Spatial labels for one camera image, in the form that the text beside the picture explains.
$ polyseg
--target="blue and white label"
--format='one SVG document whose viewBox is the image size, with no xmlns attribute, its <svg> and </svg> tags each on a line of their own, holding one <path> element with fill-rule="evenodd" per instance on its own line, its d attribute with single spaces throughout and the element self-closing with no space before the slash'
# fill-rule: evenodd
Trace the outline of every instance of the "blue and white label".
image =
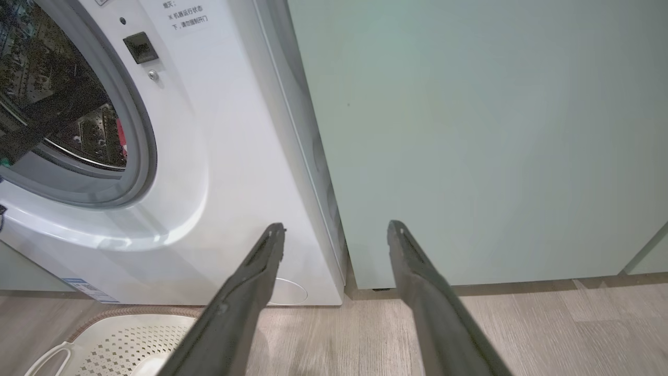
<svg viewBox="0 0 668 376">
<path fill-rule="evenodd" d="M 97 300 L 98 302 L 119 303 L 118 300 L 105 294 L 104 292 L 95 288 L 93 285 L 86 282 L 85 280 L 82 280 L 81 278 L 63 278 L 63 281 L 67 282 L 70 286 L 76 288 L 77 290 L 83 292 L 84 294 L 90 296 L 91 298 Z"/>
</svg>

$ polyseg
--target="light wood floor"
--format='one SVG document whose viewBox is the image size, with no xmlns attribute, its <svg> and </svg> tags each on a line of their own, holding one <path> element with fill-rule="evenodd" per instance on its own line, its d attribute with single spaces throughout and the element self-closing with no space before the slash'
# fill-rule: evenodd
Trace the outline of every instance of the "light wood floor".
<svg viewBox="0 0 668 376">
<path fill-rule="evenodd" d="M 668 274 L 456 288 L 515 375 L 668 375 Z M 0 295 L 0 374 L 21 376 L 110 306 L 76 293 Z M 421 375 L 396 291 L 356 289 L 341 308 L 268 308 L 248 375 Z"/>
</svg>

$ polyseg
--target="front-loading washing machine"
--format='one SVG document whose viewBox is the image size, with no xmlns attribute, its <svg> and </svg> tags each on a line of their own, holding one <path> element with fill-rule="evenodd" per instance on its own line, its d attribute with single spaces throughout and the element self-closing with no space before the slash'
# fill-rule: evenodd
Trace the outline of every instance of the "front-loading washing machine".
<svg viewBox="0 0 668 376">
<path fill-rule="evenodd" d="M 271 302 L 342 303 L 345 237 L 284 1 L 0 5 L 0 133 L 79 93 L 75 120 L 0 167 L 0 240 L 102 302 L 200 305 L 280 221 Z"/>
</svg>

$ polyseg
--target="white plastic basket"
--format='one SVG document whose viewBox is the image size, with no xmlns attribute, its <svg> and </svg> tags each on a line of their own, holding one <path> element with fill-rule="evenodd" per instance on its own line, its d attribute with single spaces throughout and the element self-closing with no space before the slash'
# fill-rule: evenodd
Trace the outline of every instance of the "white plastic basket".
<svg viewBox="0 0 668 376">
<path fill-rule="evenodd" d="M 34 376 L 60 351 L 67 357 L 55 376 L 154 376 L 194 322 L 173 314 L 103 318 L 46 352 L 25 376 Z"/>
</svg>

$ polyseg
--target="washing machine door opening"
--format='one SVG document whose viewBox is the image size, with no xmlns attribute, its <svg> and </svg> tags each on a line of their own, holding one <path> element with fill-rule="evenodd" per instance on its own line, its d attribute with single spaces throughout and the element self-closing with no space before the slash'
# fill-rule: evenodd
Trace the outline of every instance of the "washing machine door opening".
<svg viewBox="0 0 668 376">
<path fill-rule="evenodd" d="M 147 190 L 156 148 L 146 109 L 77 0 L 0 0 L 0 48 L 0 135 L 63 111 L 75 119 L 0 167 L 3 178 L 88 207 L 127 204 Z M 72 100 L 73 92 L 83 95 Z"/>
</svg>

